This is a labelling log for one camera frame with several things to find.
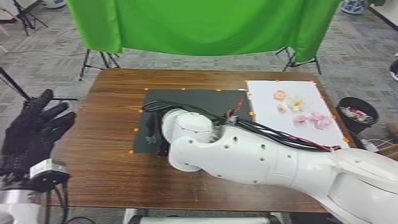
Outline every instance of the black glove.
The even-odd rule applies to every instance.
[[[68,108],[65,103],[44,110],[51,99],[52,91],[45,90],[26,102],[4,130],[0,175],[28,173],[29,167],[49,158],[54,142],[74,124],[72,112],[56,117]]]

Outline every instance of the light stand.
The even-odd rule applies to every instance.
[[[24,90],[20,89],[20,86],[17,85],[13,79],[10,78],[6,72],[3,71],[3,68],[0,67],[0,74],[1,77],[0,79],[3,80],[3,83],[8,85],[10,89],[15,91],[15,93],[19,94],[19,96],[24,98],[26,102],[31,100],[31,97],[28,96]],[[58,100],[58,101],[77,101],[77,99],[74,98],[52,98],[51,100]]]
[[[20,7],[20,4],[15,0],[12,0],[13,2],[13,6],[15,6],[15,10],[17,10],[17,17],[20,20],[20,24],[22,24],[22,30],[28,36],[28,29],[35,29],[35,21],[42,24],[44,27],[47,27],[45,23],[38,20],[38,18],[33,16],[33,14],[29,12],[26,12],[26,9]]]
[[[289,58],[287,64],[285,64],[283,69],[282,69],[282,72],[285,72],[287,68],[294,68],[294,67],[299,67],[301,65],[305,65],[305,64],[308,64],[308,63],[314,63],[314,65],[315,65],[315,69],[317,69],[317,74],[321,75],[321,69],[319,69],[319,61],[317,61],[317,57],[314,56],[312,60],[308,60],[308,61],[303,62],[303,63],[294,63],[294,53],[292,53],[292,55],[289,55],[289,49],[287,49],[287,47],[283,47],[283,48],[276,51],[275,55],[278,55],[278,54],[282,53],[282,51],[285,51],[287,58]]]

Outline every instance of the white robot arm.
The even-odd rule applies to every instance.
[[[398,163],[386,157],[360,149],[294,149],[180,109],[163,116],[161,132],[175,169],[298,190],[346,224],[395,223]]]

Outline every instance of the gray floor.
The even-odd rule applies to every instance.
[[[95,79],[97,70],[88,69],[83,82],[76,81],[83,59],[83,44],[74,29],[67,9],[33,9],[49,28],[38,26],[26,37],[20,24],[4,24],[10,33],[0,33],[0,45],[12,53],[0,50],[0,66],[24,90],[36,95],[44,88],[52,88],[56,96],[76,97],[83,102],[86,91]],[[376,107],[379,121],[362,132],[362,137],[385,136],[385,122],[398,118],[398,83],[388,76],[388,65],[398,51],[398,33],[369,12],[362,16],[335,13],[317,58],[323,75],[321,84],[326,87],[333,103],[344,96],[362,98]],[[118,58],[125,68],[214,69],[280,71],[285,57],[260,53],[228,57],[187,57],[125,50]],[[97,54],[90,64],[100,66]],[[291,71],[315,73],[314,65],[305,65]],[[20,98],[0,83],[0,133],[20,108]],[[97,223],[118,223],[122,211],[116,209],[76,209],[74,214],[93,217]]]

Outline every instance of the paper sheet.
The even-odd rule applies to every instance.
[[[308,117],[312,112],[331,117],[315,83],[308,81],[248,81],[246,85],[255,122],[275,130],[305,138],[317,144],[326,146],[339,145],[346,148],[347,144],[344,142],[344,136],[335,120],[331,120],[331,124],[323,130],[314,128],[310,122],[305,122],[303,125],[294,125],[292,123],[294,116],[305,115]],[[292,113],[289,108],[285,108],[287,111],[283,114],[276,111],[276,105],[280,103],[280,101],[273,99],[276,90],[285,92],[285,98],[289,96],[298,96],[301,98],[303,111],[299,113]]]

